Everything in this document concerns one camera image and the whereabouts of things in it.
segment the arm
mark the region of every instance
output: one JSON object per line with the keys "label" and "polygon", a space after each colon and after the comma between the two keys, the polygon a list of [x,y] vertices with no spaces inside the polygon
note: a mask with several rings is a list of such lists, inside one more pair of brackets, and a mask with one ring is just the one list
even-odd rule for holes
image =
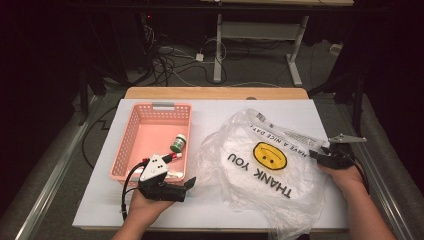
{"label": "arm", "polygon": [[348,221],[352,239],[395,239],[374,202],[368,196],[362,178],[355,167],[334,170],[319,165],[330,174],[342,190],[348,206]]}
{"label": "arm", "polygon": [[140,191],[135,190],[131,198],[128,216],[112,239],[140,240],[147,228],[173,203],[146,199]]}

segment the small bottle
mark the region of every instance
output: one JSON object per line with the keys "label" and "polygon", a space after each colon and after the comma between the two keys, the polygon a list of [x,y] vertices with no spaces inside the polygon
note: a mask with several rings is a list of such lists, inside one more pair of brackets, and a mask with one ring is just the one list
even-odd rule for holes
{"label": "small bottle", "polygon": [[186,137],[182,134],[178,134],[175,138],[174,144],[172,144],[170,148],[174,153],[180,153],[185,144]]}

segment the desk leg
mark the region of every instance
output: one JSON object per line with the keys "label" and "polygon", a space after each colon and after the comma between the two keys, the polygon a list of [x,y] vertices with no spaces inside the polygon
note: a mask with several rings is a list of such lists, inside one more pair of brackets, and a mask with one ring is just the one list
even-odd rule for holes
{"label": "desk leg", "polygon": [[222,53],[221,53],[221,40],[222,40],[222,14],[218,14],[218,21],[216,27],[216,53],[215,53],[215,65],[213,70],[213,81],[215,83],[221,82],[221,71],[222,71]]}
{"label": "desk leg", "polygon": [[303,34],[305,33],[306,24],[308,23],[309,16],[304,16],[302,18],[302,23],[299,26],[299,30],[296,35],[296,40],[294,43],[294,49],[292,54],[287,54],[287,64],[289,65],[290,73],[292,75],[293,83],[296,87],[302,86],[302,80],[300,79],[299,71],[296,67],[296,56],[302,43]]}

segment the hand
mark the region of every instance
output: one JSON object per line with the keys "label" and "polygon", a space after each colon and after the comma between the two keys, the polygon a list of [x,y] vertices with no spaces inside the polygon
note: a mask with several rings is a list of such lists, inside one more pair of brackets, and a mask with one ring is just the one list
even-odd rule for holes
{"label": "hand", "polygon": [[324,167],[320,164],[318,164],[318,167],[333,178],[334,183],[336,183],[336,185],[340,188],[340,190],[343,191],[345,195],[350,191],[357,191],[358,189],[362,188],[363,190],[366,190],[362,177],[358,169],[356,169],[354,166],[339,170]]}
{"label": "hand", "polygon": [[149,200],[144,198],[140,191],[134,190],[128,216],[121,229],[112,239],[139,240],[147,228],[173,203],[170,201]]}

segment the cable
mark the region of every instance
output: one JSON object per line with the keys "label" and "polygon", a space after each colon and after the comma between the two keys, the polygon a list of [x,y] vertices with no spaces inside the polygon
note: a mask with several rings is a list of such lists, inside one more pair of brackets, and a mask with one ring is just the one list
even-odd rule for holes
{"label": "cable", "polygon": [[124,183],[124,187],[122,188],[122,196],[121,196],[121,214],[122,214],[122,218],[125,219],[127,218],[127,205],[125,204],[125,195],[127,195],[127,187],[128,187],[128,183],[131,179],[131,176],[133,175],[133,173],[135,172],[135,170],[137,170],[140,167],[145,167],[147,166],[147,161],[144,162],[140,162],[137,165],[135,165],[135,167],[133,167],[133,169],[131,169],[131,171],[128,173],[127,178],[125,179],[125,183]]}
{"label": "cable", "polygon": [[94,169],[94,166],[93,166],[93,164],[91,164],[90,163],[90,161],[88,160],[88,157],[87,157],[87,155],[85,154],[85,140],[86,140],[86,138],[87,138],[87,136],[88,136],[88,134],[90,133],[90,131],[93,129],[93,127],[96,125],[96,123],[98,123],[98,122],[103,122],[103,126],[102,126],[102,130],[109,130],[108,128],[105,128],[105,120],[101,120],[104,116],[106,116],[106,114],[108,114],[109,112],[111,112],[112,110],[114,110],[114,109],[116,109],[116,108],[118,108],[118,105],[116,105],[116,106],[114,106],[114,107],[112,107],[112,108],[110,108],[109,110],[107,110],[105,113],[103,113],[102,114],[102,116],[100,116],[91,126],[90,126],[90,128],[87,130],[87,132],[84,134],[84,136],[83,136],[83,138],[82,138],[82,140],[81,140],[81,151],[82,151],[82,155],[83,155],[83,158],[84,158],[84,160],[85,160],[85,162],[88,164],[88,166],[91,168],[91,169]]}

